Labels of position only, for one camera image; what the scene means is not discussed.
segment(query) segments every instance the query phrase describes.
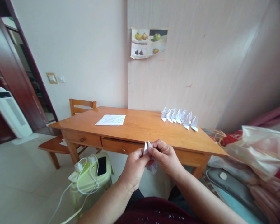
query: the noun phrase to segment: fruit poster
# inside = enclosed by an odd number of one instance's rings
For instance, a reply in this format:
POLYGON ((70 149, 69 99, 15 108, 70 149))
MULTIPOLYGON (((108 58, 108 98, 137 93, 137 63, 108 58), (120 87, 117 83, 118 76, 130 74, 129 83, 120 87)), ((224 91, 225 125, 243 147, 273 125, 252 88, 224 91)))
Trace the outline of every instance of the fruit poster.
POLYGON ((165 51, 168 29, 136 29, 132 27, 131 58, 144 59, 165 51))

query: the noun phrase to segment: white cable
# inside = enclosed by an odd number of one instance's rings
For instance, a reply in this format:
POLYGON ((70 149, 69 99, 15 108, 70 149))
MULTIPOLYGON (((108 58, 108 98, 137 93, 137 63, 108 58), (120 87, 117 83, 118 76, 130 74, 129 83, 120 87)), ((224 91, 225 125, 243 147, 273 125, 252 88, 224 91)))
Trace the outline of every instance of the white cable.
MULTIPOLYGON (((82 208, 84 207, 85 202, 86 202, 86 199, 88 198, 88 196, 91 195, 91 194, 93 194, 93 193, 95 193, 95 192, 97 192, 97 190, 98 190, 99 187, 100 187, 99 183, 97 182, 97 174, 98 174, 98 171, 99 171, 99 161, 98 161, 98 159, 97 159, 97 157, 96 157, 95 155, 92 154, 91 156, 94 156, 94 157, 96 158, 96 162, 97 162, 96 180, 94 180, 94 177, 93 177, 93 175, 92 175, 92 167, 91 167, 92 164, 90 164, 89 168, 88 168, 85 172, 87 172, 88 170, 90 170, 91 177, 92 177, 93 180, 95 181, 95 184, 94 184, 92 190, 90 191, 90 193, 84 193, 84 192, 82 192, 82 191, 79 189, 79 179, 81 178, 80 175, 81 175, 81 173, 83 172, 84 167, 86 166, 87 161, 88 161, 87 158, 82 158, 82 159, 80 159, 80 161, 83 160, 83 159, 86 159, 86 162, 85 162, 85 164, 84 164, 84 166, 83 166, 81 172, 80 172, 79 175, 78 175, 78 179, 77 179, 77 189, 78 189, 78 191, 79 191, 81 194, 86 194, 87 196, 86 196, 86 198, 85 198, 85 200, 84 200, 84 203, 83 203, 83 205, 81 206, 81 208, 80 208, 77 212, 75 212, 75 214, 73 214, 71 217, 69 217, 67 220, 65 220, 65 221, 62 222, 61 224, 66 224, 66 223, 68 223, 72 218, 74 218, 74 217, 82 210, 82 208)), ((72 184, 73 184, 73 182, 72 182, 72 183, 65 189, 65 191, 62 193, 62 195, 61 195, 61 197, 60 197, 59 204, 58 204, 58 206, 57 206, 57 208, 56 208, 56 210, 55 210, 55 212, 54 212, 52 218, 51 218, 50 221, 48 222, 48 224, 50 224, 50 222, 51 222, 52 219, 54 218, 54 216, 55 216, 55 214, 56 214, 56 212, 57 212, 57 210, 58 210, 58 208, 59 208, 59 206, 60 206, 60 204, 61 204, 61 200, 62 200, 62 197, 63 197, 64 193, 67 191, 67 189, 68 189, 72 184)))
POLYGON ((64 192, 62 193, 62 195, 61 195, 61 197, 60 197, 60 200, 59 200, 59 204, 58 204, 58 206, 57 206, 57 208, 56 208, 56 210, 55 210, 55 212, 54 212, 52 218, 51 218, 50 221, 48 222, 48 224, 50 224, 50 222, 52 221, 52 219, 53 219, 54 216, 56 215, 56 212, 57 212, 57 210, 58 210, 58 208, 59 208, 59 206, 60 206, 60 204, 61 204, 61 200, 62 200, 62 197, 63 197, 64 193, 66 192, 67 189, 69 189, 69 187, 70 187, 72 184, 73 184, 73 182, 72 182, 72 183, 64 190, 64 192))

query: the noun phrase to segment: wall switch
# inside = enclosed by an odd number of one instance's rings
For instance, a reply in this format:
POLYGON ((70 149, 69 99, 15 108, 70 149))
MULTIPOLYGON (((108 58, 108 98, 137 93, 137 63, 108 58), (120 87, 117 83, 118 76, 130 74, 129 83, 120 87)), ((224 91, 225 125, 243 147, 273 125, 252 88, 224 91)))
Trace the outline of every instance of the wall switch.
POLYGON ((58 81, 59 82, 65 82, 64 76, 58 76, 58 81))
POLYGON ((47 74, 47 77, 48 77, 48 79, 49 79, 49 83, 50 83, 50 84, 58 84, 57 79, 56 79, 56 76, 55 76, 54 73, 47 72, 46 74, 47 74))

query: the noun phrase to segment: wooden table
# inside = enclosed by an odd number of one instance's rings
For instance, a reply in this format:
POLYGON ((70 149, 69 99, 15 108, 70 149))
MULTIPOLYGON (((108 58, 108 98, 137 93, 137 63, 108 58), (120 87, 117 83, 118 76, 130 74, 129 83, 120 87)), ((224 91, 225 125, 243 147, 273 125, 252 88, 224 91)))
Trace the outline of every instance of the wooden table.
POLYGON ((201 128, 195 132, 178 123, 163 122, 161 113, 154 111, 101 106, 53 123, 50 127, 61 130, 74 164, 80 160, 76 144, 129 154, 144 147, 145 141, 158 139, 174 148, 182 164, 195 167, 193 175, 196 178, 202 175, 211 155, 227 156, 201 128), (124 124, 95 125, 106 114, 125 114, 124 124))

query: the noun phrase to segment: door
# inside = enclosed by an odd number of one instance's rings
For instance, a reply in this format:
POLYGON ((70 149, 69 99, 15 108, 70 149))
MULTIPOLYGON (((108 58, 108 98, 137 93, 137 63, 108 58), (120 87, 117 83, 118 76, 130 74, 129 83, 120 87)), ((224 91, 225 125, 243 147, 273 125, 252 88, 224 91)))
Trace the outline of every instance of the door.
POLYGON ((45 127, 48 120, 1 19, 0 80, 13 94, 31 129, 36 131, 45 127))

